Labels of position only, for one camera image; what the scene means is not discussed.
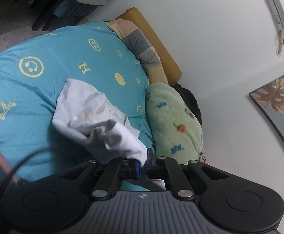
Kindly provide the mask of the black clothing heap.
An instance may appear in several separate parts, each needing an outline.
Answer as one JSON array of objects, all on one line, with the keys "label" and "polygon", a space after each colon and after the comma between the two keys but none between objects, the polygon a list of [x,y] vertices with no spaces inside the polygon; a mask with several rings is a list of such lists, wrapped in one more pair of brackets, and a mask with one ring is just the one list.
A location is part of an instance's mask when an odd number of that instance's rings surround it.
[{"label": "black clothing heap", "polygon": [[180,94],[187,108],[189,108],[189,110],[199,121],[200,125],[202,125],[201,111],[194,95],[187,88],[183,88],[179,83],[172,85],[172,88],[174,88]]}]

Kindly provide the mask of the teal patterned bed sheet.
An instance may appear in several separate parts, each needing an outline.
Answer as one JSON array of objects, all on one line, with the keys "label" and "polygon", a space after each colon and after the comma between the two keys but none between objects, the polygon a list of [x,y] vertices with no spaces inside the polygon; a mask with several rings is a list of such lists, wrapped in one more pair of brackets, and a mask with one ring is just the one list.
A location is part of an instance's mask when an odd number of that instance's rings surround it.
[{"label": "teal patterned bed sheet", "polygon": [[91,158],[52,125],[67,79],[84,81],[106,95],[154,148],[146,116],[149,79],[142,64],[106,22],[63,27],[0,53],[0,153],[19,181],[35,181]]}]

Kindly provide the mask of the green fleece blanket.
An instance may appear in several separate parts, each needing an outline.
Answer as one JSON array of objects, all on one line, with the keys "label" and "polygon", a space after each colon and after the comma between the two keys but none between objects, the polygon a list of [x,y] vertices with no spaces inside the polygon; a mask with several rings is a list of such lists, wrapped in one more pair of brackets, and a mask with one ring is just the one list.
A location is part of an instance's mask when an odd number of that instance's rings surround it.
[{"label": "green fleece blanket", "polygon": [[206,162],[202,126],[175,89],[164,83],[149,85],[146,110],[157,157],[180,164]]}]

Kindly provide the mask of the mustard yellow headboard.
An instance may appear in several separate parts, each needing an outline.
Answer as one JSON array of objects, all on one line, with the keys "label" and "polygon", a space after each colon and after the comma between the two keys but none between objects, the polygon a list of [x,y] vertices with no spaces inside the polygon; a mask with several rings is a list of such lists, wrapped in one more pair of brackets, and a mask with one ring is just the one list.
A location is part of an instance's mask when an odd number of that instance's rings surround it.
[{"label": "mustard yellow headboard", "polygon": [[143,17],[141,12],[132,7],[127,9],[124,13],[119,15],[117,19],[124,19],[133,22],[145,35],[145,37],[150,41],[152,46],[156,49],[157,54],[160,57],[163,70],[167,77],[169,85],[174,85],[182,77],[182,71],[172,58],[170,53],[167,51],[160,38],[157,36],[155,31],[152,29],[148,21]]}]

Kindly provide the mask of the striped grey beige pillow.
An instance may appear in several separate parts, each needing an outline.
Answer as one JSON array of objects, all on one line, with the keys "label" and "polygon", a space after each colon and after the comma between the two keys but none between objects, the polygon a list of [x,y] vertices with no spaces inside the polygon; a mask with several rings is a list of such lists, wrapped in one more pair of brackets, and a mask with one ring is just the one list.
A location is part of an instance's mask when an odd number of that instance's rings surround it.
[{"label": "striped grey beige pillow", "polygon": [[116,33],[136,59],[140,61],[150,84],[164,83],[168,85],[160,57],[141,29],[127,19],[113,19],[107,22],[106,26]]}]

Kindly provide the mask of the white shirt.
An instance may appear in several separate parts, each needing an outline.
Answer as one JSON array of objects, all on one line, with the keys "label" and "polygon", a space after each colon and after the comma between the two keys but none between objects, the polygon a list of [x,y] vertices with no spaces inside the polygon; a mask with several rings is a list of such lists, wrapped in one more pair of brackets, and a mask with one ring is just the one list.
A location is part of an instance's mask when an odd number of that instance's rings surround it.
[{"label": "white shirt", "polygon": [[114,107],[106,95],[94,86],[67,79],[57,99],[52,125],[62,135],[82,146],[100,163],[122,157],[136,160],[141,177],[130,179],[133,185],[149,191],[164,191],[165,183],[146,176],[148,151],[139,140],[126,114]]}]

